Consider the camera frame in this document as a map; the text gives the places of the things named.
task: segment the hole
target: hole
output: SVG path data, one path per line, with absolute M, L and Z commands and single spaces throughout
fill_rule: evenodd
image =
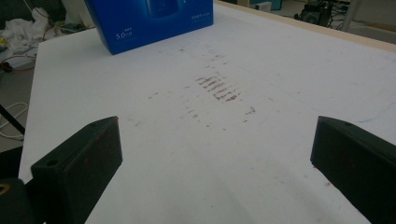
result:
M 0 195 L 6 193 L 9 189 L 9 184 L 0 184 Z
M 47 166 L 54 166 L 54 165 L 56 165 L 57 163 L 58 163 L 58 161 L 52 160 L 52 161 L 47 162 Z

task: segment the equipment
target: equipment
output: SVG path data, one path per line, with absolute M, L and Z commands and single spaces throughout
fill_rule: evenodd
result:
M 311 161 L 370 222 L 396 223 L 396 146 L 319 117 Z
M 0 180 L 2 223 L 84 223 L 122 163 L 118 118 L 97 120 L 32 166 L 33 179 Z
M 305 21 L 315 25 L 327 27 L 332 15 L 332 1 L 310 0 L 304 5 L 300 16 L 294 15 L 297 21 Z

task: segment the cable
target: cable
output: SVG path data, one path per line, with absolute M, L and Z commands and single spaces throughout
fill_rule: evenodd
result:
M 33 67 L 30 67 L 30 68 L 26 68 L 26 69 L 15 69 L 15 68 L 11 67 L 9 65 L 9 63 L 6 62 L 7 60 L 10 60 L 10 59 L 13 59 L 13 58 L 30 58 L 30 59 L 35 60 L 35 57 L 28 56 L 28 55 L 15 55 L 15 56 L 11 56 L 9 58 L 6 58 L 6 59 L 4 59 L 3 61 L 0 62 L 0 66 L 3 67 L 3 69 L 6 72 L 25 72 L 25 71 L 29 71 L 29 70 L 32 70 L 32 69 L 35 68 L 33 66 Z
M 26 0 L 23 0 L 23 2 L 25 3 L 25 5 L 27 6 L 27 8 L 29 8 L 29 11 L 32 13 L 32 9 L 29 7 L 29 5 L 27 4 Z
M 15 104 L 13 104 L 13 105 L 9 105 L 8 107 L 6 107 L 6 109 L 9 109 L 9 108 L 11 108 L 11 107 L 13 107 L 13 106 L 15 106 L 15 105 L 25 105 L 25 108 L 24 108 L 22 111 L 20 111 L 17 115 L 13 116 L 14 119 L 17 118 L 19 115 L 21 115 L 23 112 L 25 112 L 25 111 L 29 108 L 29 105 L 28 105 L 28 104 L 23 103 L 23 102 L 18 102 L 18 103 L 15 103 Z M 6 127 L 8 124 L 9 124 L 8 121 L 5 122 L 4 124 L 0 124 L 0 130 L 1 130 L 2 128 Z M 0 131 L 0 135 L 3 136 L 3 137 L 5 137 L 5 138 L 10 138 L 10 139 L 14 139 L 14 140 L 19 140 L 19 141 L 22 141 L 22 140 L 23 140 L 23 135 L 22 135 L 22 134 L 20 134 L 20 135 L 13 135 L 13 136 L 12 136 L 12 135 L 6 135 L 6 134 L 4 134 L 4 133 L 2 133 L 2 132 Z

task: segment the white table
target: white table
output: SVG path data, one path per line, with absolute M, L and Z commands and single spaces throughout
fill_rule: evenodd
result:
M 88 223 L 368 223 L 309 157 L 319 115 L 396 143 L 396 54 L 223 5 L 115 56 L 95 30 L 41 44 L 20 178 L 117 115 L 124 161 Z

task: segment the blue box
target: blue box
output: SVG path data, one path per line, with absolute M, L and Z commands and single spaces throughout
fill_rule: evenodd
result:
M 85 0 L 112 54 L 213 24 L 213 0 Z

